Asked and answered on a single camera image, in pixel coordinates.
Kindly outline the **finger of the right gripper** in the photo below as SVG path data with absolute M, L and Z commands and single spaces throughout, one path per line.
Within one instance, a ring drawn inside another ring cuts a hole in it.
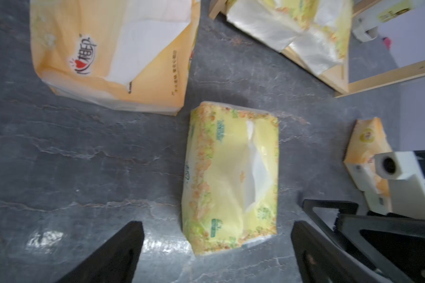
M 336 228 L 394 283 L 425 283 L 425 221 L 341 215 Z
M 340 214 L 357 214 L 359 205 L 346 200 L 314 200 L 302 202 L 303 211 L 317 225 L 333 226 Z

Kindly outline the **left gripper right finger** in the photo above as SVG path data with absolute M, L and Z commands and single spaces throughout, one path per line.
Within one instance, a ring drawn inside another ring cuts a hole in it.
M 341 247 L 324 237 L 306 221 L 297 221 L 291 231 L 298 269 L 304 283 L 377 283 Z

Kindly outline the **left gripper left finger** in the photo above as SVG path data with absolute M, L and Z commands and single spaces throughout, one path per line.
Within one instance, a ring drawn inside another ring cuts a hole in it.
M 59 283 L 131 283 L 144 244 L 143 223 L 131 221 Z

